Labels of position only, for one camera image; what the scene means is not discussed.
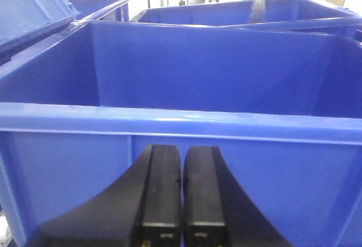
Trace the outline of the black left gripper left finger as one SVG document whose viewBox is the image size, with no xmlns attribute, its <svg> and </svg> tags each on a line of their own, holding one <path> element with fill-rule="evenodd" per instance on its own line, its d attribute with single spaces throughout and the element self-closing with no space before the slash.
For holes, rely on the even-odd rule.
<svg viewBox="0 0 362 247">
<path fill-rule="evenodd" d="M 181 165 L 174 145 L 148 145 L 101 193 L 40 226 L 39 246 L 180 246 Z"/>
</svg>

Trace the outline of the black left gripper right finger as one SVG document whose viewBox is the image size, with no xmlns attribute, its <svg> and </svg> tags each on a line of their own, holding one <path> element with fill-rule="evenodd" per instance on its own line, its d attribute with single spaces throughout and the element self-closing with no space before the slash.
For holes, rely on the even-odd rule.
<svg viewBox="0 0 362 247">
<path fill-rule="evenodd" d="M 185 246 L 291 246 L 249 198 L 217 146 L 191 146 L 184 163 Z"/>
</svg>

